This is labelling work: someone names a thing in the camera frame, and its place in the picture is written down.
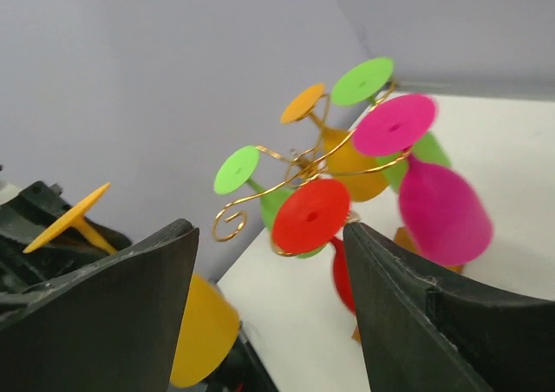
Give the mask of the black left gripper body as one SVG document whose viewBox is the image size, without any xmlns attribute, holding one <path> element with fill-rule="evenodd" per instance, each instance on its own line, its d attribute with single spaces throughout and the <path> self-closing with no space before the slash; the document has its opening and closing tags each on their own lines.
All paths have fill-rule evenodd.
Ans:
<svg viewBox="0 0 555 392">
<path fill-rule="evenodd" d="M 27 296 L 54 289 L 108 255 L 68 229 L 31 253 L 23 250 L 69 210 L 57 184 L 36 181 L 1 204 L 1 317 L 29 306 Z"/>
</svg>

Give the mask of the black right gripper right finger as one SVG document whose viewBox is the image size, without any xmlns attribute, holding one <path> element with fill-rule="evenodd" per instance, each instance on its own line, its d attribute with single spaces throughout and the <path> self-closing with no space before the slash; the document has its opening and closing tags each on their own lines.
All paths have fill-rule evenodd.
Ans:
<svg viewBox="0 0 555 392">
<path fill-rule="evenodd" d="M 553 390 L 552 301 L 449 271 L 361 222 L 343 242 L 372 390 Z"/>
</svg>

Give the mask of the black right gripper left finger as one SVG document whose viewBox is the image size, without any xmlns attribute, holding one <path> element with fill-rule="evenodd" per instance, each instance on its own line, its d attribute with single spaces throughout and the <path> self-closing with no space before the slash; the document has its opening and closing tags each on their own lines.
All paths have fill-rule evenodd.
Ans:
<svg viewBox="0 0 555 392">
<path fill-rule="evenodd" d="M 1 296 L 4 391 L 164 391 L 199 244 L 177 219 L 112 256 Z"/>
</svg>

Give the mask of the orange plastic wine glass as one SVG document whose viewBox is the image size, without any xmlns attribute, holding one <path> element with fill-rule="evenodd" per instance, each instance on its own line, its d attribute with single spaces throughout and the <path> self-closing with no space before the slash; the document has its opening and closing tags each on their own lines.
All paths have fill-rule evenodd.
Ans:
<svg viewBox="0 0 555 392">
<path fill-rule="evenodd" d="M 377 172 L 376 159 L 357 152 L 349 131 L 329 127 L 327 115 L 330 95 L 325 85 L 312 85 L 295 97 L 281 114 L 283 124 L 309 118 L 319 129 L 316 145 L 302 154 L 294 154 L 293 168 L 302 180 L 313 180 L 322 175 L 343 183 L 351 199 L 363 202 L 381 194 L 389 183 Z"/>
<path fill-rule="evenodd" d="M 23 251 L 31 253 L 41 249 L 69 228 L 74 228 L 91 245 L 115 255 L 118 252 L 115 246 L 85 219 L 86 212 L 109 187 L 109 183 L 100 186 L 67 209 Z M 239 329 L 238 312 L 224 300 L 213 285 L 200 275 L 193 274 L 181 320 L 170 383 L 175 387 L 185 388 L 205 380 L 228 356 L 237 340 Z"/>
</svg>

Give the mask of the pink plastic wine glass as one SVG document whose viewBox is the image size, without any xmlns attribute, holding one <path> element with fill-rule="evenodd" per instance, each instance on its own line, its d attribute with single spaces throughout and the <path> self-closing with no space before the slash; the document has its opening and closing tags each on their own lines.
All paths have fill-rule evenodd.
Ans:
<svg viewBox="0 0 555 392">
<path fill-rule="evenodd" d="M 355 149 L 372 157 L 405 150 L 408 170 L 398 192 L 404 225 L 421 254 L 438 265 L 464 265 L 493 240 L 493 222 L 473 187 L 455 171 L 421 160 L 414 146 L 433 126 L 434 100 L 401 95 L 371 108 L 352 135 Z"/>
</svg>

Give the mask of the red plastic wine glass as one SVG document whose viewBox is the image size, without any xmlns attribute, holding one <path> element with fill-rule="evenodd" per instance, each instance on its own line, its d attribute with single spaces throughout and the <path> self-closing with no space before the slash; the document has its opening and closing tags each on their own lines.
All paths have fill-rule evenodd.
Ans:
<svg viewBox="0 0 555 392">
<path fill-rule="evenodd" d="M 345 247 L 336 234 L 346 224 L 350 196 L 338 180 L 316 179 L 296 190 L 279 208 L 271 239 L 284 253 L 301 256 L 324 245 L 334 248 L 332 281 L 346 308 L 353 312 L 353 298 Z"/>
</svg>

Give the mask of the gold wire wine glass rack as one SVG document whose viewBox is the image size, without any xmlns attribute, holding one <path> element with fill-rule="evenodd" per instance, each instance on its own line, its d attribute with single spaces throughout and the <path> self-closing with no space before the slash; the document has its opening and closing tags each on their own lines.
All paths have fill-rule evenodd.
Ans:
<svg viewBox="0 0 555 392">
<path fill-rule="evenodd" d="M 373 199 L 387 187 L 397 190 L 406 167 L 394 155 L 390 161 L 380 161 L 358 153 L 352 144 L 352 133 L 329 127 L 326 123 L 332 102 L 331 94 L 322 83 L 314 84 L 299 94 L 282 113 L 280 121 L 288 124 L 309 117 L 319 128 L 314 147 L 299 154 L 295 151 L 288 159 L 264 146 L 245 146 L 230 155 L 222 164 L 214 181 L 214 192 L 226 195 L 242 185 L 250 186 L 254 194 L 227 204 L 212 224 L 212 238 L 226 242 L 237 236 L 247 223 L 247 213 L 239 211 L 225 218 L 234 206 L 252 199 L 260 200 L 260 214 L 264 226 L 271 230 L 279 208 L 292 193 L 305 183 L 327 173 L 342 182 L 355 202 Z M 256 183 L 252 174 L 261 154 L 267 154 L 288 165 L 284 181 L 270 189 Z"/>
</svg>

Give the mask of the green plastic wine glass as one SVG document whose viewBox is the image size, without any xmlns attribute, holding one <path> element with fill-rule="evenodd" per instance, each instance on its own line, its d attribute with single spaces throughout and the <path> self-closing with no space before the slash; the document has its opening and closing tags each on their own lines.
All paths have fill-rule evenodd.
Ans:
<svg viewBox="0 0 555 392">
<path fill-rule="evenodd" d="M 266 154 L 276 160 L 285 162 L 288 164 L 289 167 L 292 167 L 294 165 L 294 160 L 290 160 L 283 155 L 260 145 L 247 145 L 241 147 L 232 155 L 230 155 L 221 165 L 215 176 L 213 182 L 213 191 L 218 195 L 226 195 L 234 193 L 243 185 L 247 185 L 254 191 L 254 194 L 242 199 L 237 199 L 231 203 L 226 204 L 223 207 L 223 209 L 216 215 L 216 218 L 213 221 L 212 238 L 218 242 L 226 242 L 235 238 L 246 226 L 248 214 L 245 211 L 238 211 L 225 218 L 226 212 L 235 206 L 239 206 L 244 204 L 245 202 L 258 199 L 260 203 L 260 215 L 264 222 L 264 226 L 269 233 L 270 246 L 275 254 L 283 257 L 297 258 L 311 258 L 313 256 L 316 256 L 326 246 L 326 243 L 318 246 L 312 251 L 298 254 L 284 252 L 278 245 L 274 243 L 274 240 L 271 236 L 271 231 L 273 229 L 275 218 L 277 217 L 278 211 L 281 206 L 295 192 L 295 190 L 291 186 L 293 178 L 286 179 L 283 183 L 277 184 L 276 186 L 269 189 L 262 187 L 252 178 L 252 175 L 258 167 L 260 154 Z M 222 220 L 224 220 L 226 223 L 237 220 L 238 225 L 236 229 L 232 231 L 229 235 L 219 236 L 218 226 Z"/>
<path fill-rule="evenodd" d="M 370 59 L 344 74 L 332 89 L 331 101 L 337 106 L 369 102 L 351 138 L 354 148 L 380 167 L 409 149 L 421 161 L 450 168 L 451 160 L 431 132 L 438 114 L 435 100 L 418 93 L 392 96 L 394 68 L 389 57 Z"/>
</svg>

